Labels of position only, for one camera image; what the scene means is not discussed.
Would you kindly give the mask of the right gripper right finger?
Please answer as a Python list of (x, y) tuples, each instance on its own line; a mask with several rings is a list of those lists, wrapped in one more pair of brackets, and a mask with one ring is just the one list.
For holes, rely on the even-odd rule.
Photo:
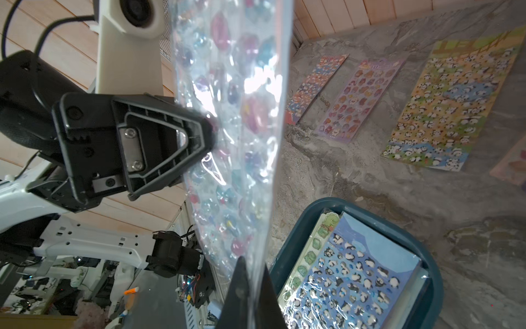
[(260, 295), (256, 308), (257, 329), (287, 329), (286, 322), (279, 308), (278, 297), (274, 291), (273, 283), (265, 267), (260, 288)]

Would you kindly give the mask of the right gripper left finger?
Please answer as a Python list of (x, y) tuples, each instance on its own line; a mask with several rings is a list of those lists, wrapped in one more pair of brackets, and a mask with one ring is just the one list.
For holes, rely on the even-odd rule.
[(236, 263), (216, 329), (246, 329), (249, 320), (249, 278), (243, 256)]

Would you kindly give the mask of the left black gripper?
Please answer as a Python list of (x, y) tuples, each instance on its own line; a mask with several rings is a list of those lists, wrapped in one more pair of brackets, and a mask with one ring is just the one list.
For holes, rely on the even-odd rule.
[(1, 61), (1, 133), (52, 165), (4, 180), (1, 198), (12, 189), (70, 212), (178, 185), (216, 141), (211, 121), (172, 97), (87, 94), (28, 50)]

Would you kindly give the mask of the blue penguin sticker sheet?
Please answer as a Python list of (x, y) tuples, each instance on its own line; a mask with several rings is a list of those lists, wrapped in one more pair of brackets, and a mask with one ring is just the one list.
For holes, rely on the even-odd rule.
[(406, 328), (427, 286), (421, 259), (342, 212), (304, 280), (282, 310), (289, 328)]

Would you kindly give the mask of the translucent bubble sticker sheet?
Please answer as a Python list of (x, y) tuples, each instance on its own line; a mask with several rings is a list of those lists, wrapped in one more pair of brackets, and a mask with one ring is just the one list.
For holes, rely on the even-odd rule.
[(214, 146), (186, 174), (204, 252), (231, 279), (239, 258), (260, 288), (284, 128), (291, 1), (171, 1), (180, 104), (205, 117)]

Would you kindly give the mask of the teal storage tray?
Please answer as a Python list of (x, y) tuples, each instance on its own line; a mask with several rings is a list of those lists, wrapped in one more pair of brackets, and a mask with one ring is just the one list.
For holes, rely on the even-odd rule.
[(269, 270), (275, 293), (279, 293), (286, 278), (293, 271), (295, 261), (308, 240), (322, 210), (328, 208), (335, 212), (346, 212), (357, 220), (376, 230), (379, 234), (393, 240), (416, 254), (428, 271), (427, 288), (423, 290), (408, 317), (406, 328), (433, 328), (441, 313), (444, 287), (440, 270), (427, 248), (408, 231), (389, 222), (387, 219), (366, 211), (355, 204), (337, 197), (324, 197), (311, 203), (304, 209), (288, 234), (286, 241)]

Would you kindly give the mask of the cat sticker sheet pink blue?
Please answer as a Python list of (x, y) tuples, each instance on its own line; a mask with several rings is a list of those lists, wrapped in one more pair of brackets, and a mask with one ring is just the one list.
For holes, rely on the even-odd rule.
[(348, 58), (348, 54), (339, 56), (322, 56), (311, 74), (301, 83), (293, 94), (286, 108), (285, 121), (296, 125), (309, 108), (315, 97), (329, 82), (335, 72)]

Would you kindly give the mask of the yellow green sticker sheet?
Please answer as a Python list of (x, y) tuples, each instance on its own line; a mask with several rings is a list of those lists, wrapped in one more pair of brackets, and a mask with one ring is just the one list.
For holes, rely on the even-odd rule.
[(525, 40), (518, 27), (471, 40), (438, 41), (382, 157), (460, 171)]

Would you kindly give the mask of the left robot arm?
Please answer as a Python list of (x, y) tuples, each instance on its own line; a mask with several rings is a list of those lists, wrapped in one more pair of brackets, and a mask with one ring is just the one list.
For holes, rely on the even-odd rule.
[(1, 133), (41, 163), (1, 182), (1, 260), (46, 270), (58, 256), (113, 260), (159, 276), (193, 276), (203, 252), (181, 235), (119, 234), (70, 214), (127, 193), (178, 185), (212, 150), (212, 125), (170, 97), (86, 93), (32, 52), (1, 61)]

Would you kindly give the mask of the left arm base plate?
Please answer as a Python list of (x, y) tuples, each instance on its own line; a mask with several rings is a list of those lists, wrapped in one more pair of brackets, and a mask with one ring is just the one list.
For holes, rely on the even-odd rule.
[(215, 291), (215, 288), (212, 268), (206, 262), (195, 275), (181, 276), (178, 290), (179, 300), (189, 302), (193, 307), (199, 309), (209, 302), (210, 295)]

